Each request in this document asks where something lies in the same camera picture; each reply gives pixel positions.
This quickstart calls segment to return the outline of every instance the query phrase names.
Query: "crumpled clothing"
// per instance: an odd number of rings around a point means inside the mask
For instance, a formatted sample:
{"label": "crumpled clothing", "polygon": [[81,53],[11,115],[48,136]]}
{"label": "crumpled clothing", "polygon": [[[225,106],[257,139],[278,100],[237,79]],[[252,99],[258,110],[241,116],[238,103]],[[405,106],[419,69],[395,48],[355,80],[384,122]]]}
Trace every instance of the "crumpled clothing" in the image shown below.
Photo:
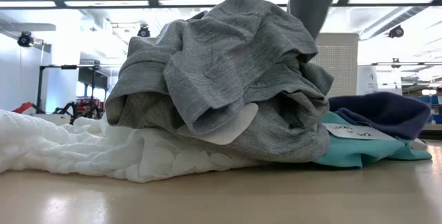
{"label": "crumpled clothing", "polygon": [[[350,124],[335,113],[329,112],[323,123]],[[358,140],[330,135],[330,149],[315,163],[333,167],[362,168],[382,159],[429,160],[430,153],[412,149],[411,140]]]}
{"label": "crumpled clothing", "polygon": [[263,0],[226,0],[193,21],[173,21],[158,37],[132,38],[128,59],[106,102],[110,124],[162,127],[182,140],[186,125],[208,133],[245,104],[259,109],[231,144],[217,145],[256,160],[308,162],[329,135],[320,124],[333,77],[315,64],[317,47],[302,23]]}
{"label": "crumpled clothing", "polygon": [[417,138],[431,114],[426,104],[390,92],[332,97],[329,101],[330,111],[350,124],[408,140]]}

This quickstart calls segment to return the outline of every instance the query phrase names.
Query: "white label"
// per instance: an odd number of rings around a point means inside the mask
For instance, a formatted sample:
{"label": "white label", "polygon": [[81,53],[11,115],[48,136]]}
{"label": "white label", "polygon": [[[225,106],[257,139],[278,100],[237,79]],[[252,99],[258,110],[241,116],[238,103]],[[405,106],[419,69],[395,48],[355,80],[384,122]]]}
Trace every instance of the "white label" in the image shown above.
{"label": "white label", "polygon": [[355,126],[350,124],[323,123],[327,130],[339,138],[353,138],[361,140],[396,140],[382,131],[371,127]]}
{"label": "white label", "polygon": [[366,95],[378,90],[378,79],[375,66],[358,66],[357,95]]}

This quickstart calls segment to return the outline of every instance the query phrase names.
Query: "ceiling light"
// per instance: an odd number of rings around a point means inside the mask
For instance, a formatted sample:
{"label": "ceiling light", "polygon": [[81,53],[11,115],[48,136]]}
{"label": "ceiling light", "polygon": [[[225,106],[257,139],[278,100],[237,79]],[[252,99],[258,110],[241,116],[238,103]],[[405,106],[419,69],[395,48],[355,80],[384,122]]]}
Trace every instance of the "ceiling light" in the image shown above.
{"label": "ceiling light", "polygon": [[422,95],[435,95],[437,94],[436,89],[423,89]]}
{"label": "ceiling light", "polygon": [[224,0],[159,0],[161,6],[216,6]]}
{"label": "ceiling light", "polygon": [[112,23],[113,28],[138,28],[139,23]]}
{"label": "ceiling light", "polygon": [[55,7],[52,1],[3,1],[0,7]]}
{"label": "ceiling light", "polygon": [[272,2],[276,5],[282,5],[282,4],[288,4],[289,0],[265,0],[265,1],[269,1]]}
{"label": "ceiling light", "polygon": [[349,0],[349,4],[372,4],[372,3],[394,3],[394,4],[408,4],[408,3],[430,3],[433,0]]}
{"label": "ceiling light", "polygon": [[71,7],[109,7],[109,6],[148,6],[149,2],[145,0],[129,0],[129,1],[66,1],[65,4]]}

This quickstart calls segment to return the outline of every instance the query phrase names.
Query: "paper tag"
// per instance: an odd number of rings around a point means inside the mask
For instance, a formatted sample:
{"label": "paper tag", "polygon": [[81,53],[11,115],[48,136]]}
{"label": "paper tag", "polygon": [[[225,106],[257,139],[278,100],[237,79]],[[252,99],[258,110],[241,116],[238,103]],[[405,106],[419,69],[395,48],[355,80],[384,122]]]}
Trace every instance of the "paper tag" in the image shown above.
{"label": "paper tag", "polygon": [[213,144],[225,145],[233,142],[251,124],[258,112],[258,105],[255,103],[246,104],[241,111],[226,124],[206,134],[194,134],[186,125],[178,128],[177,132],[186,137],[199,138]]}
{"label": "paper tag", "polygon": [[327,130],[339,138],[353,138],[361,140],[396,140],[382,131],[371,127],[355,126],[350,124],[323,123]]}

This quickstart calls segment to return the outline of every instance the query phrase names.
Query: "pegboard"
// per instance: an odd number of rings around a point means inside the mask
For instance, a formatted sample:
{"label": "pegboard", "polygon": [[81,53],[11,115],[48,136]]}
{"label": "pegboard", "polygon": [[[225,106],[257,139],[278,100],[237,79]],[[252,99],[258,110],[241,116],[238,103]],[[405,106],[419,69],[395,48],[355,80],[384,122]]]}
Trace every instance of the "pegboard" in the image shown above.
{"label": "pegboard", "polygon": [[319,54],[311,62],[334,76],[327,97],[355,95],[358,81],[359,35],[353,33],[320,33],[316,43]]}

